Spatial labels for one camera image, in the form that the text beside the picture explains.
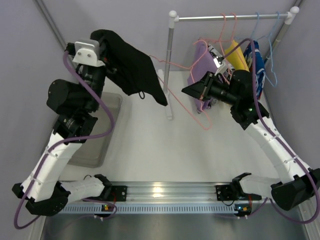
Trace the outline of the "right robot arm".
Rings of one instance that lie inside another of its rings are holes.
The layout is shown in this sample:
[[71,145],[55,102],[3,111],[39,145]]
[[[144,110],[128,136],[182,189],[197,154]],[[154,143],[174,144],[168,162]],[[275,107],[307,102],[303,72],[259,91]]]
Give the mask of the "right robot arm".
[[208,71],[200,81],[181,91],[197,100],[215,98],[229,104],[232,118],[256,141],[276,170],[277,178],[251,173],[234,177],[230,185],[237,198],[246,195],[267,197],[282,210],[289,211],[315,195],[313,187],[320,186],[320,170],[312,169],[306,163],[303,167],[298,165],[301,159],[277,132],[269,112],[261,103],[255,102],[250,72],[236,70],[227,84]]

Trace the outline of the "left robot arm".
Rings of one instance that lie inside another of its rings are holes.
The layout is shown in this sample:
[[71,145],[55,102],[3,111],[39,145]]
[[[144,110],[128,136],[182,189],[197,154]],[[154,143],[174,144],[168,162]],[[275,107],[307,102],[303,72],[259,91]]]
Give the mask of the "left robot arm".
[[98,119],[92,114],[105,107],[101,96],[109,66],[102,38],[69,43],[65,56],[72,56],[78,65],[68,68],[78,83],[56,79],[49,86],[46,104],[58,118],[36,167],[24,182],[12,187],[32,215],[51,217],[67,204],[83,199],[105,201],[112,191],[112,184],[101,174],[81,181],[59,180],[76,151],[94,138]]

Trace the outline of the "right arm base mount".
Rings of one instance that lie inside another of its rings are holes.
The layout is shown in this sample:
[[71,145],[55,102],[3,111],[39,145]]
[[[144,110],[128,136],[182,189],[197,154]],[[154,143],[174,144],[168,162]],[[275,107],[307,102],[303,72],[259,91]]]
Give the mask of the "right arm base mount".
[[217,200],[225,201],[259,201],[262,197],[253,193],[244,193],[241,188],[230,184],[221,184],[215,186]]

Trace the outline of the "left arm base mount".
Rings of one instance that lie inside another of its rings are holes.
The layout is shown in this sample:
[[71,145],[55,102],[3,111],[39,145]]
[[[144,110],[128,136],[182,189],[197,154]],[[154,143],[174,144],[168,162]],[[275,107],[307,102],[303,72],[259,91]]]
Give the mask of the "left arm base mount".
[[107,202],[125,202],[127,200],[127,190],[126,185],[112,185],[101,193],[100,198]]

